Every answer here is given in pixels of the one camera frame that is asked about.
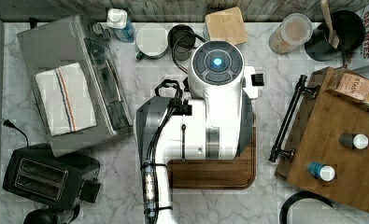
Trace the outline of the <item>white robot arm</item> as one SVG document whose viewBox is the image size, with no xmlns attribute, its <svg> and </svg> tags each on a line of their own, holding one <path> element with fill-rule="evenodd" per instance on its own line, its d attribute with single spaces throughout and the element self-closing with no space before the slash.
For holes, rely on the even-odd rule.
<svg viewBox="0 0 369 224">
<path fill-rule="evenodd" d="M 172 160 L 232 160 L 245 149 L 252 131 L 251 101 L 258 97 L 252 66 L 223 40 L 206 41 L 191 56 L 190 98 L 175 80 L 173 97 L 156 93 L 135 114 L 145 224 L 177 224 L 173 216 L 167 163 Z"/>
</svg>

